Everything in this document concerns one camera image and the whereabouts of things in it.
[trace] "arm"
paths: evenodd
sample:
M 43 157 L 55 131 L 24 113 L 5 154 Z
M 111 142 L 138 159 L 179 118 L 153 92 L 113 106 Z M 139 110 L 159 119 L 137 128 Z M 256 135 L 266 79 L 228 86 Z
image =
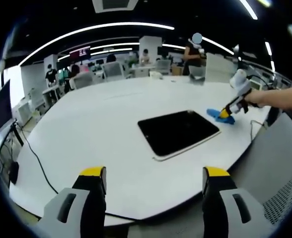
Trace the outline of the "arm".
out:
M 184 53 L 184 57 L 183 59 L 184 60 L 192 60 L 192 59 L 200 59 L 200 55 L 189 55 L 189 52 L 190 52 L 190 48 L 188 46 L 186 46 L 186 49 L 185 49 L 185 53 Z
M 252 91 L 245 97 L 248 102 L 259 106 L 272 106 L 283 110 L 292 110 L 292 88 L 270 91 Z

